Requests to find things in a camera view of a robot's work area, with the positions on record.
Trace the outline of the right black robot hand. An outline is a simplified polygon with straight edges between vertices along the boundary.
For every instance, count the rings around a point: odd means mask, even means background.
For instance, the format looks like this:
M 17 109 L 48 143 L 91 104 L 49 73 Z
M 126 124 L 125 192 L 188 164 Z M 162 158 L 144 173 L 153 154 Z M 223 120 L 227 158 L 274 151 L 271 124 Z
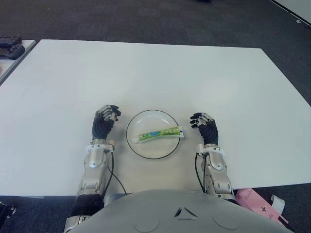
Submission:
M 219 135 L 214 118 L 207 113 L 195 113 L 190 117 L 190 124 L 192 128 L 198 128 L 204 145 L 218 145 Z

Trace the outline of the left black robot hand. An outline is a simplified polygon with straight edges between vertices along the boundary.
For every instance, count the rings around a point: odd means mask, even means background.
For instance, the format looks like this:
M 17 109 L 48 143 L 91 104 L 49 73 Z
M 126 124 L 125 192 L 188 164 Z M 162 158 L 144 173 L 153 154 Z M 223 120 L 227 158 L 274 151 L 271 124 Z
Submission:
M 119 110 L 119 107 L 115 105 L 108 104 L 98 109 L 95 112 L 92 125 L 92 140 L 106 140 L 114 123 L 118 121 L 118 117 L 120 116 L 121 111 Z

